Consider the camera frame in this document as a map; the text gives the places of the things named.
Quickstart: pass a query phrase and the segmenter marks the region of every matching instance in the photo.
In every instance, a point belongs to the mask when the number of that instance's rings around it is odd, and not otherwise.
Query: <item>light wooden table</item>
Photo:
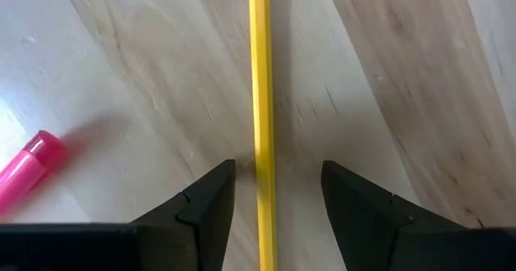
[[[343,268],[319,185],[326,159],[466,225],[516,223],[514,141],[487,63],[496,49],[486,60],[467,0],[399,0],[393,15],[376,1],[273,0],[281,269]],[[2,221],[131,221],[236,158],[225,269],[257,269],[247,4],[0,0],[0,164],[39,129],[66,137],[75,153]],[[432,4],[453,10],[439,17]],[[482,23],[484,13],[473,13]],[[439,60],[386,24],[413,30],[417,14],[435,26],[454,22],[452,31],[429,25],[413,39],[435,43],[436,54],[464,54],[435,65],[453,74],[408,74]],[[445,48],[439,37],[447,34],[456,38]],[[405,62],[393,64],[394,55]],[[463,80],[444,91],[449,106],[416,102],[408,115],[394,107],[418,89],[443,98],[439,85],[455,76]],[[510,77],[495,77],[507,112]],[[461,153],[485,158],[462,163]]]

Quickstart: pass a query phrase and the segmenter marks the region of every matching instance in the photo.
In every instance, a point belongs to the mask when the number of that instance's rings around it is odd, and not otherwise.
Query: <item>pink highlighter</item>
[[[65,157],[64,144],[47,131],[39,131],[0,172],[0,213],[22,199]]]

